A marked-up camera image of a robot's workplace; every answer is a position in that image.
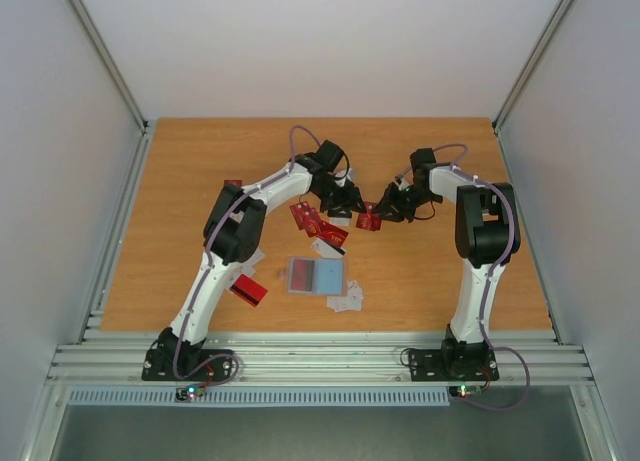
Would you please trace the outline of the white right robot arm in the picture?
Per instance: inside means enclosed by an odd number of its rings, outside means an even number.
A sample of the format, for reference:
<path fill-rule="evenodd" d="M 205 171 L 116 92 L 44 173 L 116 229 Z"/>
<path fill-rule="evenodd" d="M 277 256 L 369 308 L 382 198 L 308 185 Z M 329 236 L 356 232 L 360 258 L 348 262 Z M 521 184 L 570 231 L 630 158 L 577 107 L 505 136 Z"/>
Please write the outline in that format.
<path fill-rule="evenodd" d="M 477 363 L 469 345 L 487 344 L 490 313 L 502 274 L 521 243 L 515 191 L 510 183 L 490 183 L 458 165 L 427 163 L 414 169 L 413 183 L 388 185 L 373 208 L 379 219 L 411 222 L 424 204 L 455 205 L 454 241 L 463 261 L 455 314 L 448 326 L 452 346 L 441 353 L 444 371 L 463 377 Z"/>

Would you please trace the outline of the pink leather card holder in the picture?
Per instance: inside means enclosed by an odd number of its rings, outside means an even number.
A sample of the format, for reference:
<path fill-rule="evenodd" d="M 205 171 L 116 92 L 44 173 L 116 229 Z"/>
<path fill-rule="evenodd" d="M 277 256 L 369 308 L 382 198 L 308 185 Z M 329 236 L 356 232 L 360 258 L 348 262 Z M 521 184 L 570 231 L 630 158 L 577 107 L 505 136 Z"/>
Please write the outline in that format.
<path fill-rule="evenodd" d="M 292 291 L 290 289 L 290 270 L 294 258 L 313 260 L 313 290 L 311 292 Z M 326 259 L 309 257 L 291 257 L 286 270 L 286 290 L 290 294 L 314 296 L 342 296 L 347 292 L 346 261 L 344 259 Z"/>

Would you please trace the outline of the white card under arm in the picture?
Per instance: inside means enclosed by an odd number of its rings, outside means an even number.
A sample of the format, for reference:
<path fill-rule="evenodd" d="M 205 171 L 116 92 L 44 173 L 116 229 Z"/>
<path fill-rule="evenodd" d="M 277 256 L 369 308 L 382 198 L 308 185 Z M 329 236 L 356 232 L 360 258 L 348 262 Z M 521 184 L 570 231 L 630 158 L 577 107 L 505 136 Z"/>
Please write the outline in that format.
<path fill-rule="evenodd" d="M 241 273 L 245 276 L 252 277 L 256 273 L 256 265 L 265 258 L 265 254 L 257 249 L 252 256 L 242 264 Z"/>

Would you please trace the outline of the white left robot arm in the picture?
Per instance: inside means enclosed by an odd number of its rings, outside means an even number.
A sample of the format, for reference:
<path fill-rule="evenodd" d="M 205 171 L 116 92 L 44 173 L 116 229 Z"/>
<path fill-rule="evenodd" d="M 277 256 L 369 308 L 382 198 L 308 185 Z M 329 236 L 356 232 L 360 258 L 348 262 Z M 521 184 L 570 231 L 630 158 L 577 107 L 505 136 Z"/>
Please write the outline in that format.
<path fill-rule="evenodd" d="M 203 229 L 201 262 L 186 299 L 157 346 L 168 350 L 165 365 L 179 379 L 195 376 L 213 312 L 231 275 L 259 247 L 264 222 L 275 208 L 307 193 L 324 211 L 365 212 L 359 188 L 349 176 L 332 173 L 309 155 L 298 155 L 253 184 L 222 188 Z"/>

